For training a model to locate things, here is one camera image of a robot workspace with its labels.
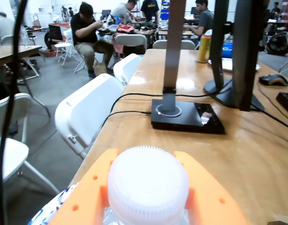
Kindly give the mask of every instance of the black cable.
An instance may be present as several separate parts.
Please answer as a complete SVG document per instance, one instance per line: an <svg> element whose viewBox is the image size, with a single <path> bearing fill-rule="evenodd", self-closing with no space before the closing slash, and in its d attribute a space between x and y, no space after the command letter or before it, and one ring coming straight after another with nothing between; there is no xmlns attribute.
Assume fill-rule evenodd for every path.
<svg viewBox="0 0 288 225"><path fill-rule="evenodd" d="M259 109L257 106L255 106L254 104L251 104L252 106L254 106L255 108L257 108L259 111L263 112L265 115L271 117L273 120L276 120L277 122L281 123L282 125L286 126L288 128L288 124L281 121L280 119L278 119L277 117L274 117L273 115L269 114L268 112Z"/></svg>
<svg viewBox="0 0 288 225"><path fill-rule="evenodd" d="M222 89L224 89L232 80L228 81L223 87ZM189 97L189 98L201 98L201 97L207 97L207 96L211 96L211 95L216 95L218 93L220 93L220 91L222 90L216 90L215 92L213 93L210 93L210 94L205 94L205 95L176 95L176 96L179 96L179 97ZM150 96L150 97L162 97L162 95L151 95L151 94L144 94L144 93L137 93L137 92L132 92L132 93L127 93L127 94L124 94L120 97L118 97L116 99L116 101L112 104L111 106L111 112L112 110L114 109L114 106L115 104L123 97L127 96L127 95L141 95L141 96Z"/></svg>
<svg viewBox="0 0 288 225"><path fill-rule="evenodd" d="M278 108L278 107L274 104L274 102L263 92L263 90L262 90L261 87L259 86L259 83L257 83L257 88L258 88L259 92L260 92L263 96L265 96L265 97L270 101L270 103L271 103L283 116L285 116L285 117L288 119L288 116L285 115L285 114L281 111L281 109Z"/></svg>
<svg viewBox="0 0 288 225"><path fill-rule="evenodd" d="M111 117L112 115L118 114L118 113L142 113L142 114L145 114L145 115L151 115L151 112L142 112L142 111L119 111L119 112L114 112L114 113L109 114L106 117L106 119L104 120L104 122L102 124L102 127L104 126L105 122L107 121L107 119L109 117Z"/></svg>
<svg viewBox="0 0 288 225"><path fill-rule="evenodd" d="M19 72L19 55L18 55L18 45L19 45L19 32L21 23L24 17L24 11L27 5L27 0L21 0L17 19L14 28L14 40L13 40L13 76L11 77L10 90L9 90L9 100L7 105L7 111L5 114L2 132L1 132L1 143L0 143L0 219L3 225L7 225L7 209L6 201L3 193L3 156L5 141L8 135L8 128L10 126L10 121L14 109L14 97L16 93L17 75Z"/></svg>

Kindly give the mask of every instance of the keyboard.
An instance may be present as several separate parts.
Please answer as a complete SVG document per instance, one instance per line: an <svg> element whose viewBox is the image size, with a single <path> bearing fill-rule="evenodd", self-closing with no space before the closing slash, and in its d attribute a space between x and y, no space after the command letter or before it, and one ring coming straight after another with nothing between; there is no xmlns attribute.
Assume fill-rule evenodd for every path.
<svg viewBox="0 0 288 225"><path fill-rule="evenodd" d="M288 93L280 92L276 99L288 111Z"/></svg>

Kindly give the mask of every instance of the khaki pants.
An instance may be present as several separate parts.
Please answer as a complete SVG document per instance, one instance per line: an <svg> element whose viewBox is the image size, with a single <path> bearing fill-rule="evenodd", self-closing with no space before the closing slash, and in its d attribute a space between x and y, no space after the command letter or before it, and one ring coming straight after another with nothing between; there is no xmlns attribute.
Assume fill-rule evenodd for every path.
<svg viewBox="0 0 288 225"><path fill-rule="evenodd" d="M88 70L94 70L95 52L102 53L103 63L107 67L114 53L114 46L106 41L98 40L96 43L82 42L75 46L77 52L84 57Z"/></svg>

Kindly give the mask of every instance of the lamp base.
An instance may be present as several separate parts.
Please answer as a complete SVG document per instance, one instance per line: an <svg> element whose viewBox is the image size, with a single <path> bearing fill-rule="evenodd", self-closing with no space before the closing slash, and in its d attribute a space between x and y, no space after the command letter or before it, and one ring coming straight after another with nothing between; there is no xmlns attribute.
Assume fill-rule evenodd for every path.
<svg viewBox="0 0 288 225"><path fill-rule="evenodd" d="M151 124L154 129L224 134L224 126L210 104L176 101L181 110L178 116L166 116L158 108L162 99L152 100Z"/></svg>

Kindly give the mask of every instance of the pink bag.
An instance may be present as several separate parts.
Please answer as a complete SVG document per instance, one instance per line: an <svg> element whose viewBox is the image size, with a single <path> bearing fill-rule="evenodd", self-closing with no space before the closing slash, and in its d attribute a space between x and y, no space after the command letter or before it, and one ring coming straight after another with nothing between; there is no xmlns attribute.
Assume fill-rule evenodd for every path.
<svg viewBox="0 0 288 225"><path fill-rule="evenodd" d="M124 33L124 34L135 34L134 27L129 25L122 25L120 24L117 28L118 33Z"/></svg>

